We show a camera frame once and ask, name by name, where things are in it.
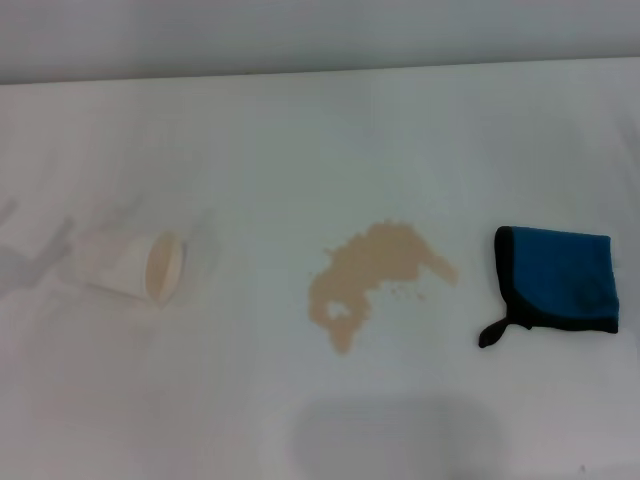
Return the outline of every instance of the white wall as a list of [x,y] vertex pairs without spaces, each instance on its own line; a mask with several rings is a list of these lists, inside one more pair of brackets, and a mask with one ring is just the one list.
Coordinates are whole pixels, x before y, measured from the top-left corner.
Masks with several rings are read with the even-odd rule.
[[0,83],[640,55],[638,0],[0,0]]

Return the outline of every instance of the blue towel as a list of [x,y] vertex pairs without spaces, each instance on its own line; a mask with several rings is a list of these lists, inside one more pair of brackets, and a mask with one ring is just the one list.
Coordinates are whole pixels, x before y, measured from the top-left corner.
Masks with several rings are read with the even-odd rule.
[[609,237],[500,227],[494,246],[507,315],[482,331],[481,348],[500,340],[511,324],[618,332]]

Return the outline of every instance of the beige stain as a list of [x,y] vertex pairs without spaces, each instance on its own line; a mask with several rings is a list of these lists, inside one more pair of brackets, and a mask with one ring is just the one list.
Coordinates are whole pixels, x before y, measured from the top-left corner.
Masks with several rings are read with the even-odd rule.
[[[447,259],[437,255],[411,225],[403,223],[376,223],[364,235],[356,235],[328,253],[331,265],[309,288],[309,315],[327,329],[340,354],[349,351],[353,335],[370,316],[367,292],[383,281],[415,281],[424,266],[449,285],[458,283],[458,272]],[[344,308],[331,315],[332,304]]]

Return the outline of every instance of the paper cup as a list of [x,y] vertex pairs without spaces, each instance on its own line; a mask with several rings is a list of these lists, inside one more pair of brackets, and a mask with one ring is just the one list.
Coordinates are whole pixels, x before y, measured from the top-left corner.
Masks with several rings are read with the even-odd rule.
[[99,232],[83,239],[75,254],[77,276],[84,283],[158,305],[175,292],[183,263],[182,241],[172,232]]

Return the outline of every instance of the table surface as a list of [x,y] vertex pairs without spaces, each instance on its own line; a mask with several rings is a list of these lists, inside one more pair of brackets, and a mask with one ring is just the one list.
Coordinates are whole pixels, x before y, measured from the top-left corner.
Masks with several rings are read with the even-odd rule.
[[[637,478],[638,79],[617,59],[0,87],[0,471]],[[310,283],[385,220],[459,283],[384,284],[338,355]],[[106,225],[187,239],[165,309],[54,263]],[[477,348],[500,225],[611,235],[621,332]]]

